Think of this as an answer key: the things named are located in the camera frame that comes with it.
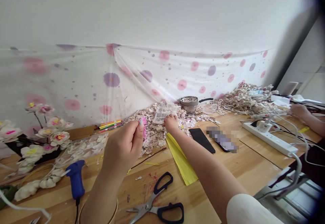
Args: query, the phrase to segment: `hand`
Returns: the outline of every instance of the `hand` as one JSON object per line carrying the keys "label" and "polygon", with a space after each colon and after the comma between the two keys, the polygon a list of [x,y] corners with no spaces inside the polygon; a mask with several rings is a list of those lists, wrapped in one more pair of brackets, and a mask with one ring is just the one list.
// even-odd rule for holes
{"label": "hand", "polygon": [[178,129],[177,116],[169,114],[164,118],[164,123],[168,132],[172,132],[175,129]]}
{"label": "hand", "polygon": [[143,142],[143,122],[130,121],[108,138],[101,173],[123,176],[139,158]]}
{"label": "hand", "polygon": [[290,106],[290,111],[299,118],[311,115],[307,107],[301,104],[295,104]]}

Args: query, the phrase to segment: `white sleeve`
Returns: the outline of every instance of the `white sleeve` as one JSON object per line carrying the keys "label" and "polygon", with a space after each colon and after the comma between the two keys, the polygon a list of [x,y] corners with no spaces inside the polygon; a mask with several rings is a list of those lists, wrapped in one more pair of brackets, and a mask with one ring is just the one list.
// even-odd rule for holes
{"label": "white sleeve", "polygon": [[283,224],[254,197],[247,194],[233,196],[227,205],[228,224]]}

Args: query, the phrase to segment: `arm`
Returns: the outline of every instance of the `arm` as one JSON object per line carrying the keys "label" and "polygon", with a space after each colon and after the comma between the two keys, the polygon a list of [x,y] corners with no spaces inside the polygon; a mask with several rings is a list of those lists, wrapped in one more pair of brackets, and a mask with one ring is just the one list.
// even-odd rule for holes
{"label": "arm", "polygon": [[290,111],[304,121],[308,127],[311,128],[315,133],[319,134],[322,137],[325,137],[325,122],[314,117],[303,105],[291,105]]}
{"label": "arm", "polygon": [[117,192],[133,163],[140,155],[143,123],[131,121],[108,138],[103,166],[80,215],[81,224],[110,222]]}
{"label": "arm", "polygon": [[222,223],[227,223],[226,211],[229,200],[237,194],[247,194],[247,191],[218,159],[178,128],[177,116],[171,114],[164,122],[199,177]]}

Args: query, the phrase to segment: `clear plastic box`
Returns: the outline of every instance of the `clear plastic box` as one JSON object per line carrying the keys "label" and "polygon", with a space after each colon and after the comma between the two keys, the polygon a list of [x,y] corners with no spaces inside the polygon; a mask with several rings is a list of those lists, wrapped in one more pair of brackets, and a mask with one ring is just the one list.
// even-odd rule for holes
{"label": "clear plastic box", "polygon": [[157,111],[155,118],[153,120],[154,123],[157,124],[163,124],[164,123],[164,118],[169,115],[169,114],[177,114],[177,105],[171,104],[171,103],[160,103]]}

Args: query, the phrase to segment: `blue glue gun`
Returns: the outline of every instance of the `blue glue gun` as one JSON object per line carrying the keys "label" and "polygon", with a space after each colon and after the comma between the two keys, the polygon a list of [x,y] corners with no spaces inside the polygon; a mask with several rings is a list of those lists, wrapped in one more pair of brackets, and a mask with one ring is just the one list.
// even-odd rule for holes
{"label": "blue glue gun", "polygon": [[84,164],[85,161],[80,160],[71,164],[66,169],[66,171],[69,170],[67,176],[70,177],[72,197],[75,200],[81,198],[81,196],[83,196],[85,193],[85,189],[84,186],[82,185],[82,179],[81,179],[81,168],[84,166]]}

